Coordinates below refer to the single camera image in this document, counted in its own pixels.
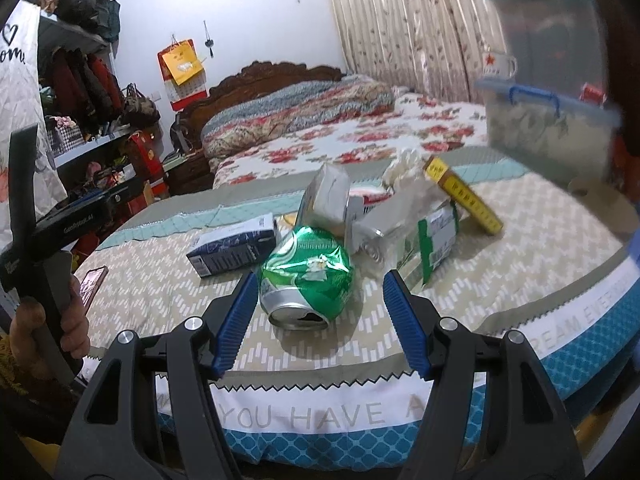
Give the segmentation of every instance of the hand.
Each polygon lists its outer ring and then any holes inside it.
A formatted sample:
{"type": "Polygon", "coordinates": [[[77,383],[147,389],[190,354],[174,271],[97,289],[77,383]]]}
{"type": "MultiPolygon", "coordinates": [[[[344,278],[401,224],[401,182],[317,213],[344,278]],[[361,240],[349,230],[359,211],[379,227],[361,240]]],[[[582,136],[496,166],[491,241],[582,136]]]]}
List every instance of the hand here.
{"type": "MultiPolygon", "coordinates": [[[[80,282],[75,276],[69,283],[71,304],[62,314],[60,326],[64,335],[60,347],[70,352],[74,359],[81,359],[89,353],[89,320],[84,314],[84,305],[80,298],[80,282]]],[[[53,377],[51,370],[38,353],[33,331],[44,325],[46,314],[44,307],[35,300],[22,300],[15,311],[9,330],[9,343],[17,365],[33,377],[48,380],[53,377]]]]}

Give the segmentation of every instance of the red star mug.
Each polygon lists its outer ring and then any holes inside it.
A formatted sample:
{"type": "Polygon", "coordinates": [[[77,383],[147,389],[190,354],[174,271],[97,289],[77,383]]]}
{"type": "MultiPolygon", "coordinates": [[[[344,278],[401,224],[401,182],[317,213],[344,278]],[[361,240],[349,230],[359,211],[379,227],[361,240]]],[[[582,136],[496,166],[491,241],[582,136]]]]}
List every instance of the red star mug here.
{"type": "Polygon", "coordinates": [[[497,79],[512,79],[518,71],[518,62],[504,52],[485,52],[482,54],[482,74],[497,79]]]}

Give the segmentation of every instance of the calendar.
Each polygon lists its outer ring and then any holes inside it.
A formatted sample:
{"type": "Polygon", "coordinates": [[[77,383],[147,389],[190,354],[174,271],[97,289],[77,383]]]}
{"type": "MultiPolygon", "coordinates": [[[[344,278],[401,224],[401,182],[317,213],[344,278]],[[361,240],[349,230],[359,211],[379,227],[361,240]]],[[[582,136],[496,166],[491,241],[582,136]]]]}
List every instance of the calendar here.
{"type": "MultiPolygon", "coordinates": [[[[193,40],[186,41],[189,42],[195,51],[193,40]]],[[[175,47],[175,43],[158,52],[158,63],[160,64],[162,79],[164,80],[164,89],[166,90],[167,97],[171,102],[171,108],[174,109],[174,112],[179,112],[192,101],[203,99],[207,96],[207,75],[205,74],[205,71],[202,70],[189,80],[178,85],[171,76],[168,66],[162,59],[162,54],[166,54],[173,47],[175,47]]]]}

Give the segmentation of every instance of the phone screen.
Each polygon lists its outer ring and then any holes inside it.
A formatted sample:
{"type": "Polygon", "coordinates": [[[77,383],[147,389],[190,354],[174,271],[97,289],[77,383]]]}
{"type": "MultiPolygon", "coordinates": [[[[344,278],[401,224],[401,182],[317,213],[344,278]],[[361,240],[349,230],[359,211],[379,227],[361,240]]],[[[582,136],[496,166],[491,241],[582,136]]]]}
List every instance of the phone screen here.
{"type": "Polygon", "coordinates": [[[95,293],[98,292],[98,288],[102,285],[107,272],[107,267],[100,267],[100,269],[90,270],[82,283],[80,283],[80,298],[82,298],[82,304],[84,304],[84,311],[89,310],[91,302],[94,300],[95,293]]]}

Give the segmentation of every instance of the wooden headboard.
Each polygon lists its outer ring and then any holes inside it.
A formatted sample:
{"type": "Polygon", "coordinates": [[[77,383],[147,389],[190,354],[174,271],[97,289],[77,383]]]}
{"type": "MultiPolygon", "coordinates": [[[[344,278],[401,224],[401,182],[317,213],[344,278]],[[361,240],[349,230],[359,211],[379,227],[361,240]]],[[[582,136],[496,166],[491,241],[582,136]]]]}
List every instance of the wooden headboard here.
{"type": "Polygon", "coordinates": [[[282,62],[254,61],[240,73],[229,76],[209,89],[209,97],[189,104],[180,114],[180,126],[194,146],[200,148],[200,132],[207,121],[222,110],[258,97],[271,94],[284,87],[303,81],[340,81],[338,68],[282,62]]]}

